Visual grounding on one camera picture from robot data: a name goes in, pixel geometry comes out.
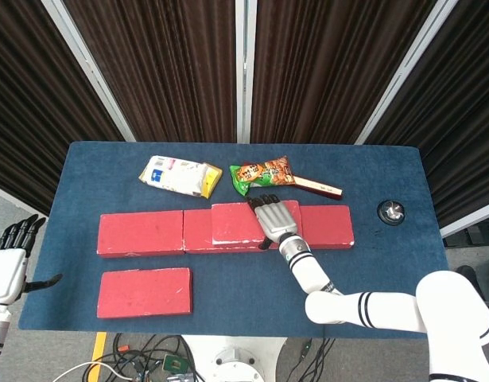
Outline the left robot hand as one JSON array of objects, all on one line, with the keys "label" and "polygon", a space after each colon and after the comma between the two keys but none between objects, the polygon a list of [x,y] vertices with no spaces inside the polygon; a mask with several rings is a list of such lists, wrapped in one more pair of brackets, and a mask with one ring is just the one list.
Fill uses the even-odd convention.
[{"label": "left robot hand", "polygon": [[63,277],[28,282],[26,272],[37,233],[46,218],[34,214],[8,226],[0,236],[0,306],[10,306],[22,294],[55,286]]}]

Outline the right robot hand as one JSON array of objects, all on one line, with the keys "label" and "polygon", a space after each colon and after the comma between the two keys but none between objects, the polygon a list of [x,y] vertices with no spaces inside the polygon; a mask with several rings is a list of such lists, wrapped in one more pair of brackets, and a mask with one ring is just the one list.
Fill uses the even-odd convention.
[{"label": "right robot hand", "polygon": [[279,244],[284,238],[299,232],[292,214],[275,194],[246,197],[246,202],[265,235],[264,240],[258,245],[259,249],[267,250],[272,243]]}]

